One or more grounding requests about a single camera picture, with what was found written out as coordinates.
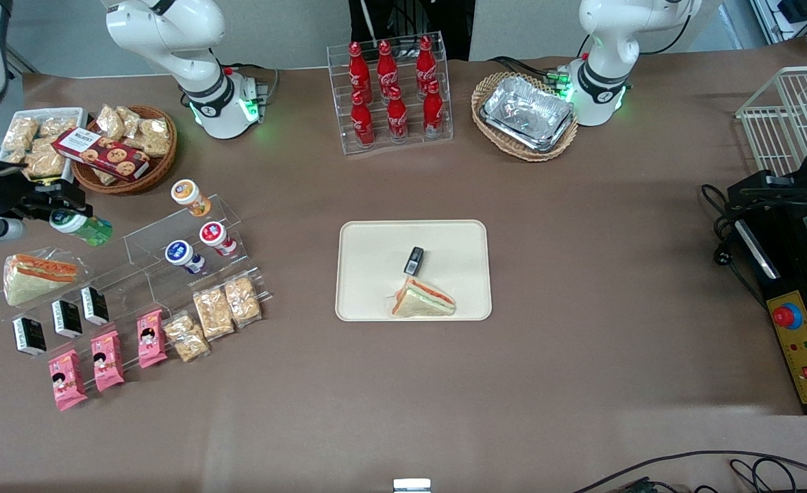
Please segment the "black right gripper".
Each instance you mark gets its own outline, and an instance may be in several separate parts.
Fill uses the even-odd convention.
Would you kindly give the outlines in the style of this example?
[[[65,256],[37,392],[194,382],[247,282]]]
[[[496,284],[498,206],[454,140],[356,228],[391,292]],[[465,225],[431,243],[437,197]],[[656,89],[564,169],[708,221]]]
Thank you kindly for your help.
[[[0,216],[52,223],[69,216],[93,216],[78,186],[44,186],[25,177],[21,168],[0,162]]]

